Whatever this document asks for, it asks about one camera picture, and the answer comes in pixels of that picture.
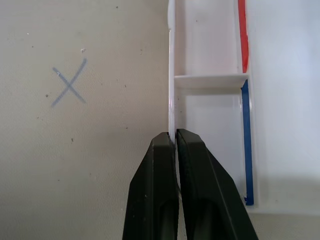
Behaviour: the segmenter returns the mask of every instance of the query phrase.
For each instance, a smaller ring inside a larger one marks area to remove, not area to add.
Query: pencil mark
[[[62,91],[62,93],[54,100],[54,102],[51,104],[51,107],[53,108],[61,99],[62,97],[67,93],[68,90],[73,92],[73,94],[84,104],[86,101],[82,98],[82,96],[79,95],[79,93],[72,87],[72,84],[77,80],[79,77],[81,71],[84,69],[85,65],[87,64],[87,59],[84,58],[82,61],[81,66],[79,67],[78,71],[75,73],[74,77],[69,82],[62,74],[59,72],[55,67],[52,68],[52,70],[62,79],[62,81],[65,83],[66,88]]]

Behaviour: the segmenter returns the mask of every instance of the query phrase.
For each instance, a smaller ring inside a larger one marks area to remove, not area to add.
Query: blue tape
[[[252,148],[251,148],[251,126],[250,126],[250,104],[248,80],[241,88],[242,92],[242,114],[243,114],[243,138],[244,138],[244,163],[245,163],[245,183],[246,197],[245,204],[254,204],[254,181],[252,173]]]

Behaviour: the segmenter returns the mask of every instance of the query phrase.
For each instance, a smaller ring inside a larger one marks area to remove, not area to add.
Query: white shelf
[[[238,0],[176,0],[175,75],[241,73]]]
[[[176,88],[175,125],[198,134],[246,196],[240,88]]]
[[[241,88],[248,79],[248,74],[224,74],[208,76],[180,75],[174,77],[176,88],[206,89],[206,88]]]

